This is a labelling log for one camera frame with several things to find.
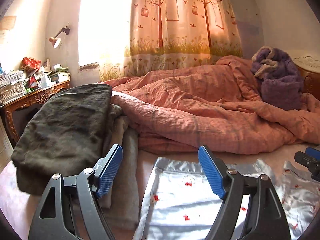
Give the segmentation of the light blue satin kitty pants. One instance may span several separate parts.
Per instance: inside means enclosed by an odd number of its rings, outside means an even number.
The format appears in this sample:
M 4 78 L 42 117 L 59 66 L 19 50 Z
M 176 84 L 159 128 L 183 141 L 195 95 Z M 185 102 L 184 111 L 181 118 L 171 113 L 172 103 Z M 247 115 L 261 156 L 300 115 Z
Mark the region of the light blue satin kitty pants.
M 229 164 L 244 176 L 268 175 L 282 202 L 292 239 L 298 239 L 319 210 L 319 182 L 310 173 L 284 163 L 276 178 L 258 159 L 251 164 Z M 159 157 L 144 193 L 134 239 L 204 239 L 222 200 L 215 194 L 199 163 Z

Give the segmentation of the grey folded garment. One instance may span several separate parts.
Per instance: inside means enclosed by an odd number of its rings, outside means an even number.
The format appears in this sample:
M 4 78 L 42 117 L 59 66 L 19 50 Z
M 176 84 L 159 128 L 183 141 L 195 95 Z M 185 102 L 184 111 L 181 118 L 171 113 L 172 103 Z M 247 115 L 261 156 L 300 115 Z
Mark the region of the grey folded garment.
M 108 194 L 99 199 L 99 204 L 111 226 L 134 230 L 139 222 L 138 133 L 129 123 L 121 107 L 110 104 L 106 125 L 109 134 L 105 141 L 109 145 L 104 145 L 104 152 L 118 144 L 123 148 L 123 159 Z

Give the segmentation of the purple fleece blanket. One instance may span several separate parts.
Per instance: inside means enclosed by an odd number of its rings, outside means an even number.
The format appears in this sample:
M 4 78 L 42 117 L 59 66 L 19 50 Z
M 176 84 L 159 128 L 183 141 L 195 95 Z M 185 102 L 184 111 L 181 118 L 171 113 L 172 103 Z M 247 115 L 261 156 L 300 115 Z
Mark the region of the purple fleece blanket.
M 302 108 L 303 80 L 288 53 L 261 47 L 252 56 L 251 72 L 260 83 L 264 102 L 285 111 Z

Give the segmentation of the dark green folded garment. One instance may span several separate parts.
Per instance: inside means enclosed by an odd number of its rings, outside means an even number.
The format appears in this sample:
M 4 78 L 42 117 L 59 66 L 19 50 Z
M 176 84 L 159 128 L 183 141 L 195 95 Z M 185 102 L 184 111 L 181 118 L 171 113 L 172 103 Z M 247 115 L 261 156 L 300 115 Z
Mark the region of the dark green folded garment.
M 20 191 L 40 196 L 53 174 L 92 167 L 111 140 L 112 87 L 93 83 L 52 96 L 26 125 L 12 162 Z

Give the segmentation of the wooden carved headboard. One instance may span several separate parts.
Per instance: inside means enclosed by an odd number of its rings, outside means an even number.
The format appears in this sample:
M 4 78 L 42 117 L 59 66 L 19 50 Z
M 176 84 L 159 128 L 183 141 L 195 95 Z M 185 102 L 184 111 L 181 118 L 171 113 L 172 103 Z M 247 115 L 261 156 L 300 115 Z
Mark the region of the wooden carved headboard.
M 303 79 L 303 92 L 320 99 L 320 62 L 311 56 L 300 56 L 293 59 Z

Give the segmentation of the pink checked quilt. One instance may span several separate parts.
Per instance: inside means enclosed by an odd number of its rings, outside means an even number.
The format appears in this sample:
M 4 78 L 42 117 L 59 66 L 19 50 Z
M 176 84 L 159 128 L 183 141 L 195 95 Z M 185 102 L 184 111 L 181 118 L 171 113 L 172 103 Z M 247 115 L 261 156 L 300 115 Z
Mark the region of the pink checked quilt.
M 225 56 L 215 65 L 152 71 L 104 80 L 112 102 L 138 132 L 138 146 L 157 154 L 214 152 L 258 154 L 283 145 L 319 143 L 319 101 L 302 96 L 302 109 L 263 102 L 251 61 Z

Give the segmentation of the carved wooden desk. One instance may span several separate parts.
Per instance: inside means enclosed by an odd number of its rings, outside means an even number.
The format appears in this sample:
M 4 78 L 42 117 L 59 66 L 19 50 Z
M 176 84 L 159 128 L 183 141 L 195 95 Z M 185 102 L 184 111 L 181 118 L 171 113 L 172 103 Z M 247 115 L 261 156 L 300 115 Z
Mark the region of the carved wooden desk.
M 1 107 L 1 118 L 9 141 L 13 148 L 16 146 L 16 143 L 20 138 L 14 126 L 14 111 L 26 109 L 36 103 L 43 105 L 54 94 L 69 88 L 70 81 L 64 81 L 46 88 L 37 89 Z

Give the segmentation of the stack of books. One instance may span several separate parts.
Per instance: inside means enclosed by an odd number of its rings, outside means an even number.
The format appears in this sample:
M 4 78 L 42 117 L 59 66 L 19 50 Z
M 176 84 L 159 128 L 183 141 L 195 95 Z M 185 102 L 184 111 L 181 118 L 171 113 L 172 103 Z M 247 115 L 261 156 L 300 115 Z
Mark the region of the stack of books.
M 57 68 L 48 75 L 52 82 L 65 82 L 71 80 L 68 68 Z

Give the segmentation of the stack of papers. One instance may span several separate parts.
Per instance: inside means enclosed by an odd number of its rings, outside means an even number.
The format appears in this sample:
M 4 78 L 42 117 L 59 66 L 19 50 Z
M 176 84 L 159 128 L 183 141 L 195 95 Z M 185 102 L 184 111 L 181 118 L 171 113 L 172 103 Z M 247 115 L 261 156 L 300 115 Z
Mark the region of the stack of papers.
M 26 95 L 25 73 L 22 70 L 1 74 L 1 106 Z

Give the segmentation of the tree print curtain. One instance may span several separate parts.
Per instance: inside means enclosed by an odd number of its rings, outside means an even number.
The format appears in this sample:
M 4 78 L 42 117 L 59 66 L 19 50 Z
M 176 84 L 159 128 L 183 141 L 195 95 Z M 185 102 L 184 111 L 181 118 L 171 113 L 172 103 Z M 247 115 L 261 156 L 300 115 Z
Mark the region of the tree print curtain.
M 101 81 L 242 56 L 231 0 L 107 0 Z

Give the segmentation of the pink wall lamp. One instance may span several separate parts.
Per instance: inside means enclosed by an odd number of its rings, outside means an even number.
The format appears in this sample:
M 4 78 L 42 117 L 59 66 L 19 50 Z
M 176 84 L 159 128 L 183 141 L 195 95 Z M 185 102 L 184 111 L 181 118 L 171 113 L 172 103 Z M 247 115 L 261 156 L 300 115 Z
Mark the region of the pink wall lamp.
M 54 37 L 50 37 L 49 38 L 49 42 L 52 44 L 53 48 L 56 49 L 60 43 L 61 43 L 61 38 L 59 38 L 59 35 L 61 33 L 64 33 L 65 35 L 69 35 L 70 33 L 70 27 L 69 26 L 65 26 L 65 27 L 62 27 L 60 29 L 60 31 L 54 36 Z

